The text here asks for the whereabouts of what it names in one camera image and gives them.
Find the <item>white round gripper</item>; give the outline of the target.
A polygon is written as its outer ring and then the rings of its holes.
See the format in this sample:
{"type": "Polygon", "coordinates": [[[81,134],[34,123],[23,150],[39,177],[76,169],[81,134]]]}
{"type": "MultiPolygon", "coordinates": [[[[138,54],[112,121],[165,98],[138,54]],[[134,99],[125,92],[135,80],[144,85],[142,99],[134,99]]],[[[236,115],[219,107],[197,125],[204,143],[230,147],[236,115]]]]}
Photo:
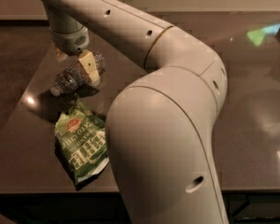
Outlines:
{"type": "Polygon", "coordinates": [[[96,61],[92,52],[86,50],[90,44],[89,33],[86,27],[79,31],[62,34],[51,31],[52,40],[56,46],[56,59],[59,63],[65,61],[68,56],[78,55],[78,61],[84,70],[84,77],[88,82],[99,82],[100,76],[96,61]]]}

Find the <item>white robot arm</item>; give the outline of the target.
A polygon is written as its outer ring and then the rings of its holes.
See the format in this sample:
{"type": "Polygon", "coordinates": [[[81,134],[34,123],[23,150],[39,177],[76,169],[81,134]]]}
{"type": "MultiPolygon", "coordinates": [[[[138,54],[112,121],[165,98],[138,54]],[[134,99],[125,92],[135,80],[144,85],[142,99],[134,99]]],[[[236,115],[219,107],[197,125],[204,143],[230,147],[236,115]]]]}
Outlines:
{"type": "Polygon", "coordinates": [[[229,224],[212,152],[227,93],[219,56],[118,0],[41,0],[56,36],[91,30],[147,75],[110,106],[110,165],[132,224],[229,224]]]}

